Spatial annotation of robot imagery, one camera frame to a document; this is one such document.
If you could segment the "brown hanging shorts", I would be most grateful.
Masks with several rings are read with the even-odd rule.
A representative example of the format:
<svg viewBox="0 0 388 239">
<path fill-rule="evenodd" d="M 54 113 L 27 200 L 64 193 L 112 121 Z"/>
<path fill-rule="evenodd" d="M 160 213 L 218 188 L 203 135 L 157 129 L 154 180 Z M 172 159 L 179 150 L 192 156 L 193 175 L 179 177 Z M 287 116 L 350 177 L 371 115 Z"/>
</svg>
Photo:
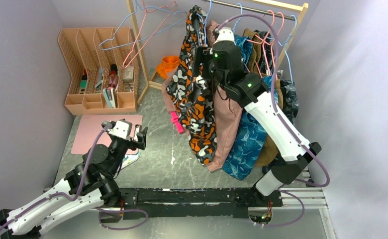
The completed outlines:
<svg viewBox="0 0 388 239">
<path fill-rule="evenodd" d="M 271 35 L 264 31 L 252 31 L 246 28 L 243 32 L 243 36 L 247 36 L 252 43 L 252 52 L 247 62 L 247 69 L 254 73 L 261 73 L 263 76 L 267 75 L 269 72 L 273 72 L 274 56 L 271 53 L 272 41 L 267 38 L 266 43 L 261 44 L 262 39 L 265 36 L 270 37 Z M 255 165 L 269 165 L 276 158 L 278 152 L 278 148 L 274 141 L 267 136 Z"/>
</svg>

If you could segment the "orange knitted object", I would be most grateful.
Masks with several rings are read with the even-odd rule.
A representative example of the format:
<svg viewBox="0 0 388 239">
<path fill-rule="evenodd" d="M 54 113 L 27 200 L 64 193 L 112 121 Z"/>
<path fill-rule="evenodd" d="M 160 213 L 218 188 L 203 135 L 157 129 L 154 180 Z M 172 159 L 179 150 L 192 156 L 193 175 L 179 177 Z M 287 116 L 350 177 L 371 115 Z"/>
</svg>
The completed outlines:
<svg viewBox="0 0 388 239">
<path fill-rule="evenodd" d="M 176 67 L 178 67 L 178 65 L 179 65 L 179 56 L 176 56 L 176 55 L 165 56 L 162 59 L 162 62 L 159 65 L 157 65 L 156 72 L 159 74 L 159 76 L 166 79 L 168 77 L 167 74 L 173 71 Z"/>
</svg>

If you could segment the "white teal stapler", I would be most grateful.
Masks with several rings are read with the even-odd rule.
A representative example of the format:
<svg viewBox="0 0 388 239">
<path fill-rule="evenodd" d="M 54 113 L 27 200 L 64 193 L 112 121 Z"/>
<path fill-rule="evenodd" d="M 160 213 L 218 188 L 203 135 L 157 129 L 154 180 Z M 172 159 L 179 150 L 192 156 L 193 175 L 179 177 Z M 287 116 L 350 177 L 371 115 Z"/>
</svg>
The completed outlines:
<svg viewBox="0 0 388 239">
<path fill-rule="evenodd" d="M 137 154 L 129 154 L 124 157 L 122 160 L 122 164 L 120 166 L 120 169 L 124 169 L 125 167 L 131 165 L 132 163 L 136 162 L 140 157 L 141 152 L 139 151 Z"/>
</svg>

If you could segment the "pink hanging shorts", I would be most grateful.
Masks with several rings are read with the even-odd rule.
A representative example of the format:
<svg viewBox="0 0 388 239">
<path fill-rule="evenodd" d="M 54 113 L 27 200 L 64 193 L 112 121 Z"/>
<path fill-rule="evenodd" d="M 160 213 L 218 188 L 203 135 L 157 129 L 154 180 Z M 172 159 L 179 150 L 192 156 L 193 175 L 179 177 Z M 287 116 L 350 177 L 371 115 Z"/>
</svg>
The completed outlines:
<svg viewBox="0 0 388 239">
<path fill-rule="evenodd" d="M 170 83 L 176 69 L 177 67 L 168 74 L 167 79 L 162 84 L 163 99 L 167 110 L 170 112 L 177 111 L 170 97 L 166 93 L 166 87 Z M 213 105 L 217 133 L 217 147 L 213 161 L 209 165 L 203 166 L 205 166 L 210 172 L 214 172 L 222 169 L 223 164 L 233 146 L 242 114 L 242 108 L 236 102 L 226 99 L 226 93 L 214 81 L 212 81 L 211 85 L 214 87 Z"/>
</svg>

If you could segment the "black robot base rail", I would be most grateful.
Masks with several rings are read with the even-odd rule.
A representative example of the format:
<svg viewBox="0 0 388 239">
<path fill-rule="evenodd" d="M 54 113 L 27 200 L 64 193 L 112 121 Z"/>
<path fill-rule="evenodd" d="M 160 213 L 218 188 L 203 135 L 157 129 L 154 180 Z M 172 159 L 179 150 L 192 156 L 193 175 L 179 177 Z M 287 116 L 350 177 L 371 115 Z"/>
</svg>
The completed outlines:
<svg viewBox="0 0 388 239">
<path fill-rule="evenodd" d="M 219 217 L 249 218 L 250 209 L 268 209 L 283 205 L 281 193 L 263 196 L 255 188 L 120 188 L 118 198 L 103 208 L 110 211 L 105 222 L 115 222 L 113 216 L 132 220 L 144 217 Z"/>
</svg>

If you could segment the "orange camouflage shorts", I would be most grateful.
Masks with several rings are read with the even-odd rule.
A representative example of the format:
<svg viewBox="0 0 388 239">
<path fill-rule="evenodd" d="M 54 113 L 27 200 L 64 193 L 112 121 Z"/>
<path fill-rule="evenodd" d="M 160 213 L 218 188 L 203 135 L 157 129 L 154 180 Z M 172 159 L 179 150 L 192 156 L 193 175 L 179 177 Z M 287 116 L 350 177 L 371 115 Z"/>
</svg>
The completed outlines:
<svg viewBox="0 0 388 239">
<path fill-rule="evenodd" d="M 212 81 L 193 77 L 194 52 L 204 46 L 203 24 L 196 13 L 205 11 L 194 5 L 188 12 L 179 65 L 166 87 L 166 93 L 179 115 L 179 123 L 189 133 L 189 146 L 202 165 L 209 165 L 215 156 L 217 133 L 214 118 Z"/>
</svg>

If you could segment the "light blue wire hanger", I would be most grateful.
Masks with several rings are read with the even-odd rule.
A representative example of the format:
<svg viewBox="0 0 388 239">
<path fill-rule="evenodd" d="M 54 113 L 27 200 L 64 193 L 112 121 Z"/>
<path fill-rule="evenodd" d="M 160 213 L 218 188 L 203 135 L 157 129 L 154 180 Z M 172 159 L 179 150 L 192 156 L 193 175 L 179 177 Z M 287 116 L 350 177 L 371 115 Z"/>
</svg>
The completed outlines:
<svg viewBox="0 0 388 239">
<path fill-rule="evenodd" d="M 198 16 L 199 20 L 201 21 L 201 23 L 203 24 L 203 37 L 204 37 L 204 46 L 208 46 L 208 43 L 207 43 L 207 34 L 206 34 L 206 28 L 207 28 L 207 20 L 208 20 L 208 16 L 210 14 L 210 11 L 212 9 L 212 0 L 209 0 L 209 9 L 207 11 L 207 13 L 205 14 L 205 16 L 203 16 L 202 14 L 200 13 L 196 13 L 196 15 Z"/>
</svg>

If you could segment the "dark leaf print shorts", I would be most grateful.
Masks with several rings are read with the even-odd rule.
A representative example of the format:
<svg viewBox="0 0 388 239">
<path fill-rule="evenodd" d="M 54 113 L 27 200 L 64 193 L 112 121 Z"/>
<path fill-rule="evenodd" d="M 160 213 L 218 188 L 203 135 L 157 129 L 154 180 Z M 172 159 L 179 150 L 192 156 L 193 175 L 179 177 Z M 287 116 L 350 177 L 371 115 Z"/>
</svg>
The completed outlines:
<svg viewBox="0 0 388 239">
<path fill-rule="evenodd" d="M 271 36 L 265 36 L 262 39 L 262 43 L 266 43 L 266 39 L 271 40 Z M 265 75 L 262 77 L 262 80 L 267 84 L 268 87 L 271 86 L 272 76 Z M 278 106 L 283 111 L 283 113 L 287 116 L 287 118 L 293 122 L 297 116 L 299 110 L 298 99 L 296 95 L 295 85 L 292 80 L 283 80 L 281 77 L 277 77 L 275 84 L 275 100 L 278 103 Z M 249 129 L 249 133 L 246 135 L 249 136 L 247 140 L 247 149 L 248 153 L 246 156 L 246 165 L 251 169 L 253 166 L 256 166 L 255 163 L 258 159 L 258 156 L 262 150 L 265 139 L 268 136 L 264 128 L 259 125 L 258 121 L 249 113 L 244 112 L 242 116 L 242 121 L 240 122 L 240 126 L 244 126 Z M 277 162 L 280 156 L 277 154 L 276 158 L 267 166 L 262 167 L 262 172 L 266 174 L 270 171 L 271 167 Z"/>
</svg>

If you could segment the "pink mat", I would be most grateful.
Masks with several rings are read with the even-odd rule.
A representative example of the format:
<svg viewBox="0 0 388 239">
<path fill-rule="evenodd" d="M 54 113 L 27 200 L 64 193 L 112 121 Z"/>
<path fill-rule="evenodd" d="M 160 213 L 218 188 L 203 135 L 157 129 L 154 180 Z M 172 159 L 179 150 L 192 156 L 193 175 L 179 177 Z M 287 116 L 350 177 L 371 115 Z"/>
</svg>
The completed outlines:
<svg viewBox="0 0 388 239">
<path fill-rule="evenodd" d="M 132 123 L 130 136 L 134 137 L 135 125 L 142 125 L 142 115 L 83 115 L 76 132 L 71 153 L 74 155 L 86 154 L 96 136 L 102 130 L 101 124 L 104 121 L 118 121 L 122 119 Z"/>
</svg>

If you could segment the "pink clip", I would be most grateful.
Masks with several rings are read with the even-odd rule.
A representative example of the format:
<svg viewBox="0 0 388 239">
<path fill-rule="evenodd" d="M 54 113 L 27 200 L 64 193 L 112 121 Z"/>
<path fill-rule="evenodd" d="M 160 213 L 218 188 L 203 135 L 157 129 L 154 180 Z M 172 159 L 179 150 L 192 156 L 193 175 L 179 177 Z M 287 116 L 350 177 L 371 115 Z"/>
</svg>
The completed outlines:
<svg viewBox="0 0 388 239">
<path fill-rule="evenodd" d="M 179 123 L 179 115 L 177 112 L 172 111 L 170 112 L 171 115 L 171 122 L 174 124 L 176 127 L 176 130 L 179 134 L 183 134 L 185 132 L 184 127 Z"/>
</svg>

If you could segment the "peach desk organizer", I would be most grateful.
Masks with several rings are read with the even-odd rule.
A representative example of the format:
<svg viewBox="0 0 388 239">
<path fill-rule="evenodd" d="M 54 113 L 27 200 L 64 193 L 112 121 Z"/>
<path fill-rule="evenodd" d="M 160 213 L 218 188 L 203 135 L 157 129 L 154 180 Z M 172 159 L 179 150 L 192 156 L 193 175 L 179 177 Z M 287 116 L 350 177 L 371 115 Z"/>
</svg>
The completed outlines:
<svg viewBox="0 0 388 239">
<path fill-rule="evenodd" d="M 65 107 L 71 114 L 134 113 L 140 66 L 130 27 L 63 28 L 58 44 L 71 75 Z"/>
</svg>

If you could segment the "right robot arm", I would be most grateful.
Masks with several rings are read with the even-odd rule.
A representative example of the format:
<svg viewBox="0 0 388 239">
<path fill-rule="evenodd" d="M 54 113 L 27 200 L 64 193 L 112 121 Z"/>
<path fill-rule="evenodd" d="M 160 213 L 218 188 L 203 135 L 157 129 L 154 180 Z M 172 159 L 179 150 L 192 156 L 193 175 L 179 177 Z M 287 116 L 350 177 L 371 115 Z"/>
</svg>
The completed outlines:
<svg viewBox="0 0 388 239">
<path fill-rule="evenodd" d="M 224 40 L 212 47 L 200 46 L 194 55 L 193 75 L 214 80 L 226 95 L 251 114 L 276 144 L 283 161 L 256 184 L 252 201 L 257 206 L 269 202 L 271 194 L 290 184 L 321 151 L 293 126 L 276 105 L 274 96 L 256 73 L 245 70 L 240 48 Z"/>
</svg>

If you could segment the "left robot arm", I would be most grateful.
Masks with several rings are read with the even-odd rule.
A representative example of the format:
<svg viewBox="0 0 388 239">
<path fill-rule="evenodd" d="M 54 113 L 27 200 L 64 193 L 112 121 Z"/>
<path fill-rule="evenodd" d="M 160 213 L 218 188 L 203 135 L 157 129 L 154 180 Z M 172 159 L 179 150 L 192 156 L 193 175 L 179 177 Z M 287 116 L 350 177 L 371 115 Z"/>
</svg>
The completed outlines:
<svg viewBox="0 0 388 239">
<path fill-rule="evenodd" d="M 115 176 L 128 150 L 146 148 L 147 128 L 130 136 L 126 121 L 104 122 L 83 162 L 51 189 L 17 209 L 0 210 L 0 239 L 38 239 L 89 209 L 114 207 L 122 201 Z"/>
</svg>

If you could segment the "blue leaf print shorts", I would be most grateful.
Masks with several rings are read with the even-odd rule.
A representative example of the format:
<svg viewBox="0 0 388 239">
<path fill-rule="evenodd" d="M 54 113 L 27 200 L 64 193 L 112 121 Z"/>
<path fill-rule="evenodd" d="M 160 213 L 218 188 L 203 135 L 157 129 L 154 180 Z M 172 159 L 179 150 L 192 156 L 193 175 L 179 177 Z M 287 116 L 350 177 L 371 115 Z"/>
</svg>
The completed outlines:
<svg viewBox="0 0 388 239">
<path fill-rule="evenodd" d="M 242 47 L 242 54 L 245 56 L 249 56 L 252 52 L 252 43 L 245 40 L 241 41 L 239 36 L 236 36 L 235 38 L 236 44 L 240 47 Z M 245 110 L 242 111 L 240 122 L 242 121 L 243 113 L 246 112 Z M 228 157 L 226 161 L 223 164 L 222 170 L 226 173 L 228 173 L 230 176 L 238 179 L 243 180 L 246 178 L 250 172 L 252 171 L 253 167 L 250 169 L 246 165 L 246 156 L 247 156 L 247 140 L 249 139 L 249 136 L 246 134 L 249 133 L 249 129 L 247 129 L 244 126 L 238 126 L 237 135 L 234 140 L 233 146 L 228 154 Z"/>
</svg>

